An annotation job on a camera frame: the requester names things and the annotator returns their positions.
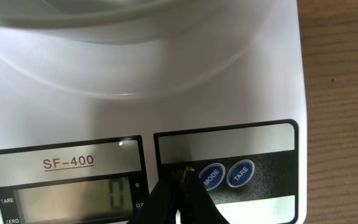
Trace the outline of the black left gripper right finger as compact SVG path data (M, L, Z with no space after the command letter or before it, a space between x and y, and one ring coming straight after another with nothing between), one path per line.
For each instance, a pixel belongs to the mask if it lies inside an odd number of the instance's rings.
M191 168L178 170L180 199L178 209L183 224L228 224L221 215L197 173Z

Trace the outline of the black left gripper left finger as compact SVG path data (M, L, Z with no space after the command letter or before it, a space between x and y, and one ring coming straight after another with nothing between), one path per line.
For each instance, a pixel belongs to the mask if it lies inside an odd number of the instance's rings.
M159 179L135 216L135 223L176 224L180 181L179 170Z

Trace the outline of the white digital kitchen scale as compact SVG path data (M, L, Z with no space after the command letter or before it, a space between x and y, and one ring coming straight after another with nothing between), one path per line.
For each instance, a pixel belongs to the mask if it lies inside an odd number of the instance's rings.
M0 28L0 223L126 223L191 167L229 223L303 223L298 3L159 39Z

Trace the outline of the grey bowl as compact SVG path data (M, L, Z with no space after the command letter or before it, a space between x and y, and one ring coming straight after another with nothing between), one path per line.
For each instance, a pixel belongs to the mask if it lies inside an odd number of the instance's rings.
M0 28L83 42L143 42L209 19L234 25L261 21L276 1L39 1L0 0Z

